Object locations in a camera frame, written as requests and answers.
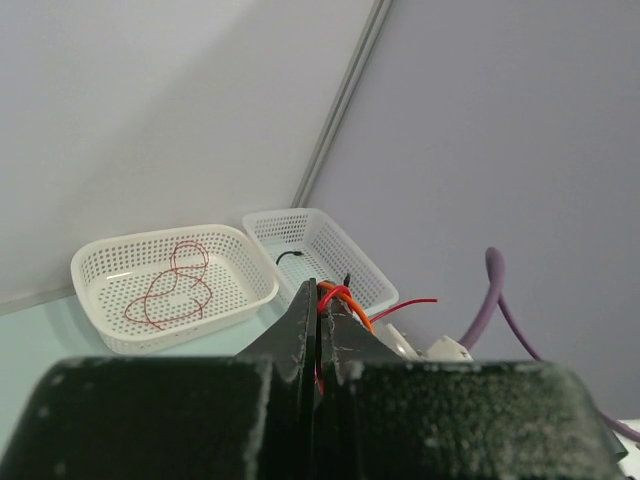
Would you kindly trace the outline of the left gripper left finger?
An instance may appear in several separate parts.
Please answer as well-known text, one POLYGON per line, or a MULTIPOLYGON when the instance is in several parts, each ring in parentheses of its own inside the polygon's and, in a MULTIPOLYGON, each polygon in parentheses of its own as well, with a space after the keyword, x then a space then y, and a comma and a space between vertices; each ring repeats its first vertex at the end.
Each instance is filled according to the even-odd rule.
POLYGON ((242 360, 265 364, 260 430, 248 452, 258 479, 308 479, 313 463, 318 287, 301 283, 284 314, 243 349, 242 360))

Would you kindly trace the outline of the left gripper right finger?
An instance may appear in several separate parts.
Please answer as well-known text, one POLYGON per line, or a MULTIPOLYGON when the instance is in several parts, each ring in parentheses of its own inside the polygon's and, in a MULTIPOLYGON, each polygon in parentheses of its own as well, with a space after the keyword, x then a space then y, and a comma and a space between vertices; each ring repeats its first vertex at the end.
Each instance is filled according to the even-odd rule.
POLYGON ((318 315, 323 399, 317 414, 321 479, 415 477, 415 378, 401 359, 332 300, 318 315))

